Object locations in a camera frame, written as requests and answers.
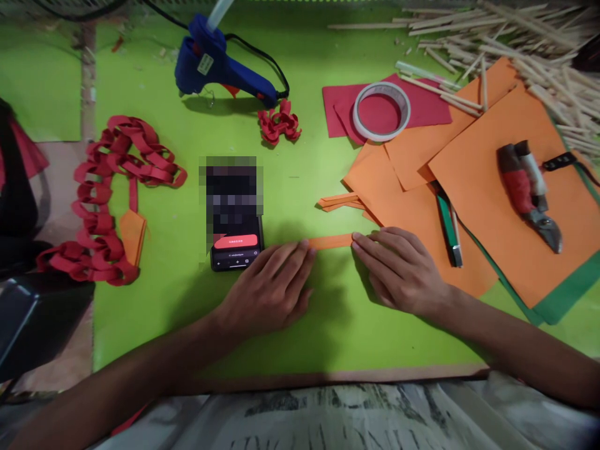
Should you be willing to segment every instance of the red handle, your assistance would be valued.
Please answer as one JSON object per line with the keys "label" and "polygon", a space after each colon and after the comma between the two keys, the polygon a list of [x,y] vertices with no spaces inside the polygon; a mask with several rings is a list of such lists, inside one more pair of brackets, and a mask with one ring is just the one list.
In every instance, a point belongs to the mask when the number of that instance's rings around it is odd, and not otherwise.
{"label": "red handle", "polygon": [[528,214],[535,209],[531,202],[531,183],[525,170],[502,174],[512,204],[520,214]]}

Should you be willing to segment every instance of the hot glue gun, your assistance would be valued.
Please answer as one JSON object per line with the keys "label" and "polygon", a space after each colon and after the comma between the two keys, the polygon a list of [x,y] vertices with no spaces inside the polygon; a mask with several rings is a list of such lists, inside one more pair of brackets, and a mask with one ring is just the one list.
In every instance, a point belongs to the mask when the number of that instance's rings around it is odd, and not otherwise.
{"label": "hot glue gun", "polygon": [[184,37],[175,67],[180,97],[200,93],[208,83],[220,83],[234,98],[242,90],[261,100],[266,109],[276,106],[275,87],[226,54],[225,36],[216,26],[211,27],[210,19],[197,14],[189,24],[189,32],[191,36]]}

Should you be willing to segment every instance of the masking tape roll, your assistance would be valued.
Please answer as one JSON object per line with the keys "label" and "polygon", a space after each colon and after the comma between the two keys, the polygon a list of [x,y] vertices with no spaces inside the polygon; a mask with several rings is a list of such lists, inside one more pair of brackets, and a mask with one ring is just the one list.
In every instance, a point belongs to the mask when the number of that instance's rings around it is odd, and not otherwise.
{"label": "masking tape roll", "polygon": [[[367,127],[361,121],[361,117],[359,115],[359,106],[361,101],[370,97],[372,95],[382,94],[387,97],[390,97],[393,101],[395,101],[400,108],[400,123],[398,128],[389,134],[378,134],[373,131],[367,129]],[[358,133],[367,139],[370,139],[374,142],[386,142],[390,139],[395,138],[400,132],[406,128],[406,124],[411,118],[411,102],[408,99],[406,93],[396,86],[393,83],[387,81],[380,81],[366,86],[354,102],[354,110],[352,112],[352,121],[354,122],[354,127]]]}

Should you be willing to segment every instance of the smartphone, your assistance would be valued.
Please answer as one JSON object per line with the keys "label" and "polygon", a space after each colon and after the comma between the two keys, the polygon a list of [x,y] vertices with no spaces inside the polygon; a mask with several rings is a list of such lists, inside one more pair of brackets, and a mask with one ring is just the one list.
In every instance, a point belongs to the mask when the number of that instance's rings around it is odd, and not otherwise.
{"label": "smartphone", "polygon": [[255,165],[206,167],[206,217],[207,229],[212,230],[213,271],[245,269],[264,249],[259,193]]}

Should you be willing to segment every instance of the orange paper piece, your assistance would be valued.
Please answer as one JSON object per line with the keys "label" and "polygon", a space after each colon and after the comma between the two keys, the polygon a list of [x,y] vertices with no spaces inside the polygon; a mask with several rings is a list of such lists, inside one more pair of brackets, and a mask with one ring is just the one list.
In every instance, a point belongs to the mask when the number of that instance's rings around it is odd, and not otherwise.
{"label": "orange paper piece", "polygon": [[348,202],[344,203],[345,206],[349,206],[350,208],[362,209],[364,211],[364,205],[360,202]]}
{"label": "orange paper piece", "polygon": [[385,147],[365,157],[344,181],[382,225],[397,226],[416,234],[447,283],[479,297],[498,280],[488,260],[462,228],[459,233],[464,266],[452,267],[435,192],[428,185],[403,192]]}
{"label": "orange paper piece", "polygon": [[326,250],[330,248],[349,247],[352,245],[352,234],[341,234],[339,236],[314,237],[309,239],[309,248]]}
{"label": "orange paper piece", "polygon": [[[500,58],[486,72],[487,98],[493,105],[504,97],[517,83],[517,71],[505,57]],[[481,103],[480,79],[476,78],[458,92],[458,96]],[[450,105],[452,123],[407,128],[386,144],[389,158],[405,191],[430,183],[435,177],[427,167],[444,146],[471,125],[476,118]]]}
{"label": "orange paper piece", "polygon": [[365,219],[369,219],[369,220],[370,220],[371,222],[373,222],[375,225],[378,225],[378,226],[380,226],[380,227],[382,227],[382,226],[383,226],[382,224],[378,223],[378,222],[375,220],[375,217],[373,217],[372,215],[370,215],[370,214],[369,214],[369,211],[364,211],[364,212],[363,212],[363,214],[362,214],[362,216],[363,216]]}
{"label": "orange paper piece", "polygon": [[331,197],[323,197],[317,203],[325,208],[327,206],[333,206],[333,205],[337,205],[340,203],[346,203],[346,202],[357,201],[357,200],[358,200],[358,195],[356,195],[354,192],[348,192],[347,194],[340,194],[340,195],[331,196]]}
{"label": "orange paper piece", "polygon": [[600,249],[600,212],[574,167],[544,173],[546,214],[562,232],[562,253],[554,254],[515,211],[498,170],[497,150],[525,139],[539,163],[565,151],[544,105],[519,86],[429,167],[465,226],[533,308]]}
{"label": "orange paper piece", "polygon": [[119,221],[119,228],[127,261],[129,264],[138,267],[139,258],[142,254],[144,233],[146,232],[146,219],[128,209]]}
{"label": "orange paper piece", "polygon": [[354,160],[354,162],[352,163],[352,166],[350,167],[350,170],[357,165],[358,163],[360,163],[365,156],[367,156],[371,150],[373,148],[379,147],[378,144],[376,144],[375,142],[373,142],[372,140],[368,139],[367,142],[365,143],[365,145],[362,146],[361,150],[358,152],[358,155],[356,155],[356,159]]}

